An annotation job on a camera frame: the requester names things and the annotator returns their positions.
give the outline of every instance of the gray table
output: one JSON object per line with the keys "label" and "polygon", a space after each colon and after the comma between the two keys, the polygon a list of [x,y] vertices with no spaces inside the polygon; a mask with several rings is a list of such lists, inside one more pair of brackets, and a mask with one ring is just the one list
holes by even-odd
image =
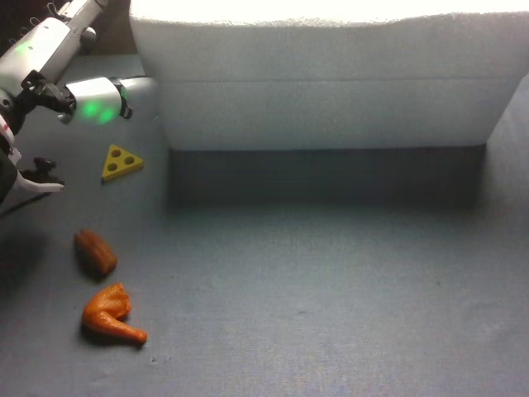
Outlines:
{"label": "gray table", "polygon": [[[91,70],[141,66],[67,77]],[[157,119],[31,114],[23,161],[56,159],[67,189],[0,222],[0,395],[527,397],[528,109],[523,82],[486,149],[310,154],[169,153]],[[146,166],[101,186],[110,143]],[[119,256],[104,281],[81,227]],[[79,326],[118,281],[141,349]]]}

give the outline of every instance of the brown oval object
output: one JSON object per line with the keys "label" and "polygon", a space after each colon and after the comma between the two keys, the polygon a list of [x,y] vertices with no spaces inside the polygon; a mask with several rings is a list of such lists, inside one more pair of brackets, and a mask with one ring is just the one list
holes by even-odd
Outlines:
{"label": "brown oval object", "polygon": [[95,332],[143,344],[147,340],[147,332],[119,321],[130,311],[129,295],[123,284],[117,283],[98,292],[88,302],[83,311],[83,324]]}
{"label": "brown oval object", "polygon": [[108,244],[89,229],[81,229],[74,235],[75,247],[81,250],[90,260],[90,265],[101,274],[107,275],[117,265],[117,256]]}

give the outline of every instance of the orange chicken drumstick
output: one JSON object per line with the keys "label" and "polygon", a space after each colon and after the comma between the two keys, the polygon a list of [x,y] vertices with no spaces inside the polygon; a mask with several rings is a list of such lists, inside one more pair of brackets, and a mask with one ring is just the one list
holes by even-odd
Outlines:
{"label": "orange chicken drumstick", "polygon": [[117,283],[98,292],[88,302],[83,311],[83,324],[93,331],[143,344],[147,340],[147,332],[118,320],[130,311],[131,303],[125,287]]}

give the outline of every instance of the yellow triangle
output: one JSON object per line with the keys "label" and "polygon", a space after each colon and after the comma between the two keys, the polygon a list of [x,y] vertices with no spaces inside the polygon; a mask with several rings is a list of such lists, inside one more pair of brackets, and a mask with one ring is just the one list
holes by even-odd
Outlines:
{"label": "yellow triangle", "polygon": [[110,145],[101,177],[104,182],[108,182],[142,168],[143,160],[140,157],[119,146]]}

